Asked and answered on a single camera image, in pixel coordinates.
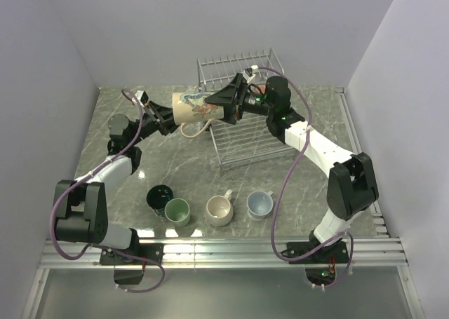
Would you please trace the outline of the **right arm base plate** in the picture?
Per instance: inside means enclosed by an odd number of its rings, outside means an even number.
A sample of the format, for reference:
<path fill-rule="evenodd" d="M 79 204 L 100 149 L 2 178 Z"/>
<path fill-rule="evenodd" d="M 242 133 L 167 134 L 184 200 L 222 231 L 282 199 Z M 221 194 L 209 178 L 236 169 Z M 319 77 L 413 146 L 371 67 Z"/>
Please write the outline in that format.
<path fill-rule="evenodd" d="M 331 287 L 345 277 L 351 267 L 353 245 L 350 248 L 343 240 L 325 246 L 300 261 L 289 264 L 304 264 L 307 281 L 312 287 L 322 290 Z"/>

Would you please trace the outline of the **cream tall mug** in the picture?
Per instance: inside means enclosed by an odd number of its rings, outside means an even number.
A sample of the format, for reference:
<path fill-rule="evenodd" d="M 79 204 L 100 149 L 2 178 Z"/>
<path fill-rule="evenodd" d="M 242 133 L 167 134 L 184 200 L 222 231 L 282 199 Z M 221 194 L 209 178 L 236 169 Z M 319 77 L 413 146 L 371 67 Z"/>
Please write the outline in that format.
<path fill-rule="evenodd" d="M 198 137 L 213 122 L 224 118 L 221 106 L 206 103 L 210 93 L 173 93 L 172 109 L 175 124 L 180 127 L 183 137 L 193 139 Z M 185 133 L 184 128 L 191 123 L 203 122 L 205 125 L 194 135 Z"/>

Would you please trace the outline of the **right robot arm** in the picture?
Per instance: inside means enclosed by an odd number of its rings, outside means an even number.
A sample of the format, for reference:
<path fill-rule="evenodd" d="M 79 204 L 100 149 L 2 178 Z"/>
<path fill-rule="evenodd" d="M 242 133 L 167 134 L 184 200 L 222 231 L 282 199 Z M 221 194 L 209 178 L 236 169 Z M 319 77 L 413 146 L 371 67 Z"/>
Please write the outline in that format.
<path fill-rule="evenodd" d="M 303 117 L 291 106 L 291 93 L 297 87 L 281 72 L 275 72 L 261 93 L 253 92 L 251 69 L 238 73 L 222 90 L 205 98 L 207 104 L 222 107 L 222 121 L 235 124 L 244 113 L 265 116 L 267 129 L 280 142 L 298 150 L 294 163 L 307 157 L 327 177 L 328 209 L 319 225 L 310 233 L 309 251 L 287 257 L 274 251 L 285 262 L 299 262 L 312 257 L 325 262 L 334 247 L 347 235 L 352 222 L 378 198 L 379 191 L 371 157 L 364 152 L 355 154 L 316 131 L 312 112 Z"/>

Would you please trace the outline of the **pink mug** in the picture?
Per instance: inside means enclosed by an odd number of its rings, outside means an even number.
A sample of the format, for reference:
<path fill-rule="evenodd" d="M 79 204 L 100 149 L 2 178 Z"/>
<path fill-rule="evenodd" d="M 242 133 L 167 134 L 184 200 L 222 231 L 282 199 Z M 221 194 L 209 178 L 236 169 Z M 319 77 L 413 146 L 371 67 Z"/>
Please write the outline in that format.
<path fill-rule="evenodd" d="M 265 93 L 265 85 L 256 85 L 255 92 L 264 94 Z"/>

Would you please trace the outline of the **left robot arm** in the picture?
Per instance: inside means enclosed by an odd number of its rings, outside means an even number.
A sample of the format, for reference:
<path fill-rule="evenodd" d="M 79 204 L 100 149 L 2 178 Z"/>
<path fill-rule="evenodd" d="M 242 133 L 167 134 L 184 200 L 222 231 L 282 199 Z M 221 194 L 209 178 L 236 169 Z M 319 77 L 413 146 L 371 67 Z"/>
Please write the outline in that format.
<path fill-rule="evenodd" d="M 59 245 L 61 241 L 111 250 L 124 264 L 134 264 L 141 256 L 136 230 L 109 221 L 108 195 L 138 169 L 142 152 L 137 143 L 155 132 L 173 133 L 177 126 L 169 107 L 149 101 L 139 104 L 138 109 L 136 121 L 124 114 L 109 119 L 108 155 L 99 166 L 77 179 L 58 182 L 55 188 L 50 235 L 54 248 L 65 259 L 82 255 L 67 254 Z"/>

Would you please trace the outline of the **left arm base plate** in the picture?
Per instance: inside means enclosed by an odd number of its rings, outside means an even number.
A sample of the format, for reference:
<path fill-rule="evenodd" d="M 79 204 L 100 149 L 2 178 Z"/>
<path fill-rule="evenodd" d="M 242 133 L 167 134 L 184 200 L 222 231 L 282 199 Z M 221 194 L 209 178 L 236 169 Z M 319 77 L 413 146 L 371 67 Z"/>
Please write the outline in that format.
<path fill-rule="evenodd" d="M 162 267 L 163 247 L 161 243 L 137 243 L 127 249 L 102 248 L 99 265 L 113 268 L 118 286 L 137 286 L 143 281 L 146 268 Z"/>

